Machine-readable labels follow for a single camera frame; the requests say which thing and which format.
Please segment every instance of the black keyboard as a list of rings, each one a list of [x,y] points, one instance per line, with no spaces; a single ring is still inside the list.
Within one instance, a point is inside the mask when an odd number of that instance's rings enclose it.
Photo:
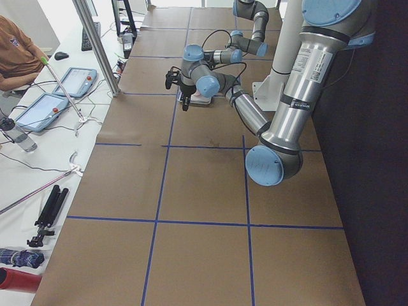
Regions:
[[[94,22],[94,27],[96,32],[98,32],[99,37],[101,36],[101,23],[100,22]],[[88,51],[92,50],[92,45],[91,42],[89,41],[89,37],[87,33],[85,32],[85,29],[82,29],[82,44],[81,44],[81,50],[82,51]]]

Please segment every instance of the orange shirt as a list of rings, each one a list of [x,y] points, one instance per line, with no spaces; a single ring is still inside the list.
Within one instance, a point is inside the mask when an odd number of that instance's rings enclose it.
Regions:
[[[28,51],[31,45],[30,37],[11,20],[0,16],[0,82],[41,71],[43,64]]]

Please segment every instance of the tablet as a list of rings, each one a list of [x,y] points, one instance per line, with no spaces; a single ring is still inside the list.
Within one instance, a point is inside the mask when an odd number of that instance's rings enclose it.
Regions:
[[[62,77],[61,83],[72,98],[82,98],[92,87],[96,75],[95,69],[70,67]],[[52,94],[65,97],[59,85],[52,91]]]
[[[29,131],[40,132],[58,117],[67,104],[67,98],[44,93],[26,108],[15,122]]]

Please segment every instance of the computer mouse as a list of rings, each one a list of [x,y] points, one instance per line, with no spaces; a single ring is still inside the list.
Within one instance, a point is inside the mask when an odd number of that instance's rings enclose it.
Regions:
[[[69,55],[67,53],[65,53],[65,52],[57,52],[54,55],[54,58],[57,61],[60,61],[61,59],[66,59],[67,57],[69,57]]]

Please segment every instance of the black wall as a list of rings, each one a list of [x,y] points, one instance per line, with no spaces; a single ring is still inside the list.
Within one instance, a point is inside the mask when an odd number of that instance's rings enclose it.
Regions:
[[[313,114],[367,306],[408,305],[407,25],[407,1],[380,1],[374,44]],[[326,84],[351,55],[338,53]]]

